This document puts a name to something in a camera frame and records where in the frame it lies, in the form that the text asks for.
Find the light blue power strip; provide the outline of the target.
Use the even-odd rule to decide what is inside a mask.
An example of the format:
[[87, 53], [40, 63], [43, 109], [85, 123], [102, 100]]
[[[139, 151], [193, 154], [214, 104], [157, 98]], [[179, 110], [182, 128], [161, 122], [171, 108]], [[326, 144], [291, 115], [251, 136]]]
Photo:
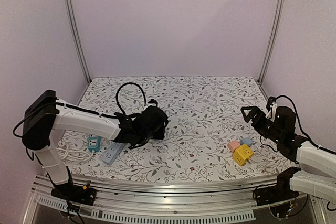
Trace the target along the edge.
[[106, 165], [112, 165], [121, 151], [124, 149], [125, 144], [113, 142], [101, 156], [101, 161]]

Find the pink cube plug adapter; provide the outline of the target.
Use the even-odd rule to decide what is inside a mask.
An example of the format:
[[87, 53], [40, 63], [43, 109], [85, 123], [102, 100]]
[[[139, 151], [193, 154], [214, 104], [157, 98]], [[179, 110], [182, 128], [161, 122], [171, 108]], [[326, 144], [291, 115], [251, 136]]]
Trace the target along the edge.
[[239, 141], [232, 141], [228, 143], [229, 150], [233, 153], [237, 148], [241, 146]]

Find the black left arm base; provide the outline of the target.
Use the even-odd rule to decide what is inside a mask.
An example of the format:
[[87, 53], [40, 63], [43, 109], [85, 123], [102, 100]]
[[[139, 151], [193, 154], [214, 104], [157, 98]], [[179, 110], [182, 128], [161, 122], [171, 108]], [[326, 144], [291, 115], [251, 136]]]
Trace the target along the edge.
[[87, 180], [82, 186], [75, 185], [68, 166], [66, 166], [66, 171], [68, 180], [63, 184], [57, 185], [50, 178], [50, 182], [53, 185], [51, 195], [69, 202], [93, 206], [97, 190], [91, 187], [91, 181]]

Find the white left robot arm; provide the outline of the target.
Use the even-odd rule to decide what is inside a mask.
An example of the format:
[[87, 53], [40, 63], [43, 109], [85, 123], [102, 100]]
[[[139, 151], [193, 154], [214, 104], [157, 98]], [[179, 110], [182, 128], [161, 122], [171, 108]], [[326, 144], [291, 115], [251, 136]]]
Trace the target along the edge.
[[107, 115], [80, 108], [56, 97], [54, 90], [44, 91], [25, 111], [22, 143], [37, 155], [58, 192], [67, 200], [78, 195], [70, 174], [56, 148], [67, 131], [92, 134], [131, 148], [145, 145], [149, 140], [165, 136], [168, 116], [156, 105], [143, 112]]

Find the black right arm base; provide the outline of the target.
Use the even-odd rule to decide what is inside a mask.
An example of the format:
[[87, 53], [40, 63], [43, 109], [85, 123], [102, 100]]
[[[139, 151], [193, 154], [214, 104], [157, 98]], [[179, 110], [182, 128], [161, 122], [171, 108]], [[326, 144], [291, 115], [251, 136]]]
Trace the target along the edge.
[[277, 182], [274, 186], [266, 184], [257, 186], [253, 191], [253, 199], [256, 201], [257, 206], [273, 204], [294, 198], [294, 201], [290, 202], [287, 207], [280, 207], [280, 209], [277, 210], [276, 206], [274, 206], [269, 210], [277, 219], [289, 218], [300, 214], [305, 209], [309, 197], [306, 195], [306, 200], [301, 209], [297, 212], [293, 212], [293, 207], [295, 203], [298, 202], [299, 193], [290, 189], [289, 185], [290, 179], [299, 171], [301, 171], [301, 169], [298, 167], [290, 167], [277, 175]]

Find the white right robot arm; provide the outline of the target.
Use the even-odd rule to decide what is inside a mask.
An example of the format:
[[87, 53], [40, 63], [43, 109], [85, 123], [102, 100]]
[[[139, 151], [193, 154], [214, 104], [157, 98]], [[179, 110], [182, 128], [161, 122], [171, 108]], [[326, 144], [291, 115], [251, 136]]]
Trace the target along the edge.
[[257, 106], [241, 108], [245, 122], [260, 136], [273, 141], [279, 153], [296, 166], [279, 173], [274, 186], [256, 188], [257, 205], [280, 202], [299, 193], [335, 204], [335, 154], [313, 146], [308, 137], [295, 133], [297, 116], [291, 108], [270, 106], [268, 110], [265, 113]]

